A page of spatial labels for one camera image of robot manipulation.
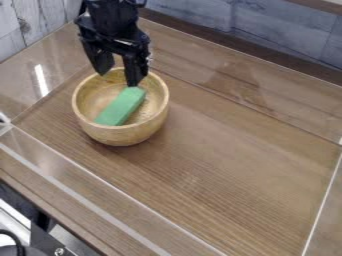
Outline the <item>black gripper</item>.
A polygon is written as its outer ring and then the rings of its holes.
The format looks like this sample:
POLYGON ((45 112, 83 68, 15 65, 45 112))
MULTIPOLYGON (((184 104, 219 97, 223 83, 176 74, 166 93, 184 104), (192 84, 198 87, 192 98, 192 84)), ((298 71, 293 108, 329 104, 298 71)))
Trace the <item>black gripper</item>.
POLYGON ((115 65, 112 53, 128 53, 123 63, 130 87, 136 87, 148 74, 150 38, 138 27, 139 9, 146 5, 147 0, 81 0, 75 19, 83 49, 100 76, 115 65))

